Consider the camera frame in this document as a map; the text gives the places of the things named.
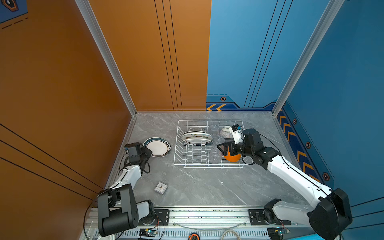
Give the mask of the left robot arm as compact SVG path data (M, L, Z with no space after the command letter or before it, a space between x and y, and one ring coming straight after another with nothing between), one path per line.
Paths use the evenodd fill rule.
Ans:
M117 181L97 196L98 228L101 237L134 229L141 220L156 217L150 200L137 203L134 187L143 174L151 171L149 159L152 151L141 143L125 145L128 157Z

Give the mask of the green red rimmed plate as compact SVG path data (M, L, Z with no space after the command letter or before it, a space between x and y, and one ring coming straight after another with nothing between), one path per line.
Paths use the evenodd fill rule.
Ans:
M171 152L171 144L163 138L152 137L143 143L144 147L152 151L152 157L162 158Z

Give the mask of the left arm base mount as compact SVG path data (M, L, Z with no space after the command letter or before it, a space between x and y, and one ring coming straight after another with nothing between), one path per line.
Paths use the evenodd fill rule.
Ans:
M155 209L153 213L139 220L138 226L167 226L170 220L169 209Z

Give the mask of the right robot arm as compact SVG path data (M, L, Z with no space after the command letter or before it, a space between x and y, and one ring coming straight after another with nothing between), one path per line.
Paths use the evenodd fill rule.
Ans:
M308 205L299 205L273 199L264 206L267 224L281 225L283 221L291 221L311 227L325 240L342 237L342 231L353 222L346 192L340 188L332 190L290 164L277 147L264 146L263 135L255 129L243 130L239 125L225 126L224 129L233 140L219 144L217 148L227 161L251 158L252 165L259 165L278 176L308 202Z

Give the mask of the watermelon pattern plate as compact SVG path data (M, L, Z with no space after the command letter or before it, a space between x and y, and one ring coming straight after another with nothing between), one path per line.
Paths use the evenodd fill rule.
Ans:
M182 141L186 141L187 139L197 139L197 138L200 138L200 139L203 139L203 140L206 140L206 141L212 141L213 140L213 136L206 133L206 132L203 132L203 131L188 131L188 132L185 132L181 139Z

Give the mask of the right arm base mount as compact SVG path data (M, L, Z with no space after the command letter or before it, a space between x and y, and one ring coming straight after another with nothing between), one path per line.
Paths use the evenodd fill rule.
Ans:
M267 225L288 225L292 224L288 220L279 220L271 211L266 209L250 209L248 210L250 222L252 226Z

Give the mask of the white wire dish rack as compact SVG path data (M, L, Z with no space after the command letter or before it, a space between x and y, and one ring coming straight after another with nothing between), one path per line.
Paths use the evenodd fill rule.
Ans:
M209 163L210 153L213 149L218 149L217 146L213 145L213 141L208 144L201 145L185 145L182 143L182 135L188 131L203 131L209 134L208 127L210 125L218 125L219 134L220 130L224 126L233 126L240 125L242 128L244 124L241 120L217 120L217 121L203 121L203 120L181 120L178 121L176 143L175 143L175 153L174 153L174 165L181 166L184 168L205 168L205 169L223 169L223 168L236 168L241 169L246 164L251 164L252 159L250 157L243 157L236 163L231 163L225 159L222 155L222 161L218 165L213 165Z

